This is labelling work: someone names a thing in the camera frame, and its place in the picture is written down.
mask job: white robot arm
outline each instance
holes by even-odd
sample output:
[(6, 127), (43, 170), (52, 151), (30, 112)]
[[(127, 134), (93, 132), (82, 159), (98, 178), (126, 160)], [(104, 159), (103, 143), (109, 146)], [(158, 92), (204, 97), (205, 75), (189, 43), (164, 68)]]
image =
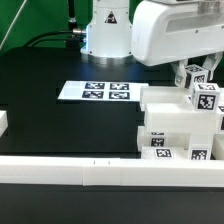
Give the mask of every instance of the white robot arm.
[(185, 85), (186, 60), (202, 55), (209, 55), (203, 67), (210, 70), (211, 80), (222, 58), (223, 40), (222, 2), (145, 0), (136, 9), (132, 33), (134, 57), (147, 66), (171, 62), (177, 86)]

